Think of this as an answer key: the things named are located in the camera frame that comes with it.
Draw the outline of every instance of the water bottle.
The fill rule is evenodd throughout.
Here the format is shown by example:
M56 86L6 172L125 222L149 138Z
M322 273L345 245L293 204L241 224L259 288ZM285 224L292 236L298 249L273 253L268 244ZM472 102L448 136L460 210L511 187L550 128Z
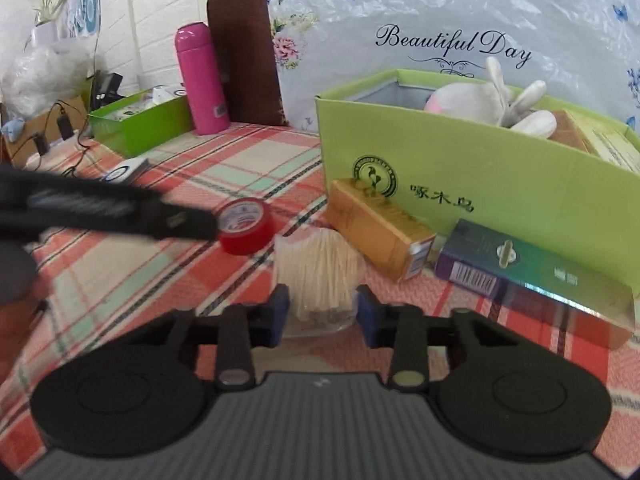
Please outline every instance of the water bottle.
M190 23L179 28L175 50L196 133L213 135L226 130L231 122L209 27Z

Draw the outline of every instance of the red tape roll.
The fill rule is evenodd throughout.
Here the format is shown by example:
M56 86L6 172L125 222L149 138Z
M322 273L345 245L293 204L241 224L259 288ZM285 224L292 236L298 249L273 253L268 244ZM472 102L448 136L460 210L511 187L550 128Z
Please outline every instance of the red tape roll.
M254 254L275 234L269 205L257 198L240 198L218 213L218 240L225 253Z

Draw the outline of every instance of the green box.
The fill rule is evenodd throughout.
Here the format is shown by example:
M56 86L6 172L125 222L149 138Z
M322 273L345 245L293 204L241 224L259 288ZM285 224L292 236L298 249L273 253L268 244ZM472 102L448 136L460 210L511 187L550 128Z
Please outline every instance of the green box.
M147 91L126 97L89 114L96 140L130 158L193 130L186 96L144 110L128 119L107 118L113 112L140 101Z
M389 70L320 94L327 183L363 178L441 234L465 218L640 292L640 176L563 144L422 110L430 92L461 81L483 82ZM640 150L611 118L551 97L539 107L621 128Z

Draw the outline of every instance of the power adapter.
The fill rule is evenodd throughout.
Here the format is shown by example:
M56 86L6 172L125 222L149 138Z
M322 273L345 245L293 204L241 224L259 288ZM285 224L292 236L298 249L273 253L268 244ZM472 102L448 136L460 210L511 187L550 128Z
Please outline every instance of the power adapter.
M45 156L49 153L49 141L47 137L45 137L43 132L36 132L33 134L33 142L36 145L36 149L38 150L38 154L40 156Z
M62 106L60 107L60 116L56 122L58 123L58 129L60 130L62 140L67 140L74 136L74 129L71 126L71 120L69 120L69 116L66 114L66 111Z

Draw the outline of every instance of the brown chair back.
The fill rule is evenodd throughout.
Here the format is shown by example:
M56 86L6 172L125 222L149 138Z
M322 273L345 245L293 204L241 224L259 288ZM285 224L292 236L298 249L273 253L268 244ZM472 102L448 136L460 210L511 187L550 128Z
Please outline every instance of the brown chair back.
M267 0L208 0L207 15L231 120L286 124Z

